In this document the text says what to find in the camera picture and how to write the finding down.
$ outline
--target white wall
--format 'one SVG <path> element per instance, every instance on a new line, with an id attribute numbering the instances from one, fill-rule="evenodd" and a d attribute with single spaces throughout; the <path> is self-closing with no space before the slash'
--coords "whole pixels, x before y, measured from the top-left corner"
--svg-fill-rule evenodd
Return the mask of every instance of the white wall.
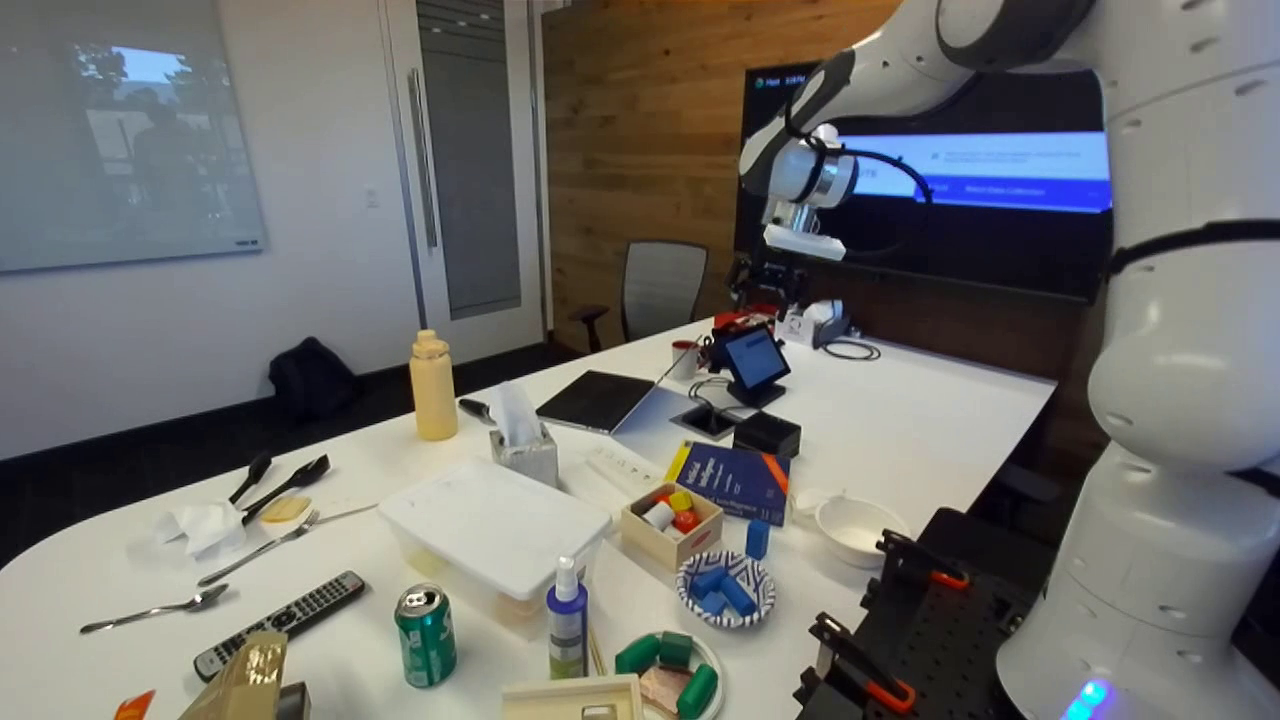
<path id="1" fill-rule="evenodd" d="M 355 371 L 417 328 L 377 0 L 221 0 L 265 256 L 0 274 L 0 457 L 265 397 L 302 334 Z"/>

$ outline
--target green soda can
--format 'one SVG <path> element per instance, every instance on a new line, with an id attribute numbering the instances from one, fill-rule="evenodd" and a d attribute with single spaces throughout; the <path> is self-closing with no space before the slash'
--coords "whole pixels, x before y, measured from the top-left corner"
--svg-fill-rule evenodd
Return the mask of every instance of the green soda can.
<path id="1" fill-rule="evenodd" d="M 396 605 L 401 659 L 412 688 L 436 688 L 454 668 L 443 587 L 412 584 Z"/>

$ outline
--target glass door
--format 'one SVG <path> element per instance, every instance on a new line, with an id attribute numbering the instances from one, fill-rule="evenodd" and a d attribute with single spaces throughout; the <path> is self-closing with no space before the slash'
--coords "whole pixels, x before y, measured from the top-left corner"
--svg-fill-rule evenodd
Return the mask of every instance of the glass door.
<path id="1" fill-rule="evenodd" d="M 526 0 L 385 0 L 420 314 L 454 359 L 543 341 Z"/>

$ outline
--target wooden panel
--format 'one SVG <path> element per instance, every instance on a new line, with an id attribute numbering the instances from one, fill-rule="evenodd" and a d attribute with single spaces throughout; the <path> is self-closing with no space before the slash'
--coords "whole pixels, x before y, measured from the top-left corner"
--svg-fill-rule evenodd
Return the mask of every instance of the wooden panel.
<path id="1" fill-rule="evenodd" d="M 700 313 L 722 306 L 734 220 L 744 72 L 823 58 L 895 0 L 577 0 L 543 18 L 554 334 L 583 348 L 583 302 L 620 298 L 623 244 L 713 251 Z M 1097 457 L 1084 402 L 1092 313 L 1007 292 L 830 278 L 890 341 L 1064 384 L 1040 462 L 1080 474 Z"/>

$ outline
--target black bag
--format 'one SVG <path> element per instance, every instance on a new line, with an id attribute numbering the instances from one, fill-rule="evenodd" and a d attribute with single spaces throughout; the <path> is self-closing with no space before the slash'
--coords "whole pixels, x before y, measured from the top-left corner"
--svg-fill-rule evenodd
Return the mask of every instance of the black bag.
<path id="1" fill-rule="evenodd" d="M 355 371 L 317 334 L 280 353 L 269 368 L 275 399 L 290 418 L 338 418 L 355 397 Z"/>

